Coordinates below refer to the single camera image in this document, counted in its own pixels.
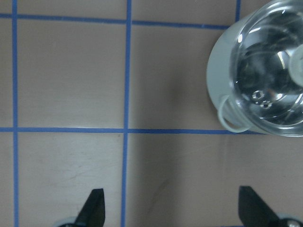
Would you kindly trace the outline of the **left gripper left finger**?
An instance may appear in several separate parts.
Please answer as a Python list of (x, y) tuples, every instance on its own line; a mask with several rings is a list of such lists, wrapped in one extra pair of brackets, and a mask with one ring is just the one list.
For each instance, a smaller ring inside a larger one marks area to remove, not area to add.
[(103, 189), (93, 189), (75, 220), (77, 227), (102, 227), (105, 223)]

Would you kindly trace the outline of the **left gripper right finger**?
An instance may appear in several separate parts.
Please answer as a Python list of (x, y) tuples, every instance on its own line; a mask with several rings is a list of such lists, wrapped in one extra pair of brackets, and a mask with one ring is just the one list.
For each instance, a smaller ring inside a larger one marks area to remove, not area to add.
[(240, 186), (238, 216), (244, 227), (277, 227), (279, 217), (250, 186)]

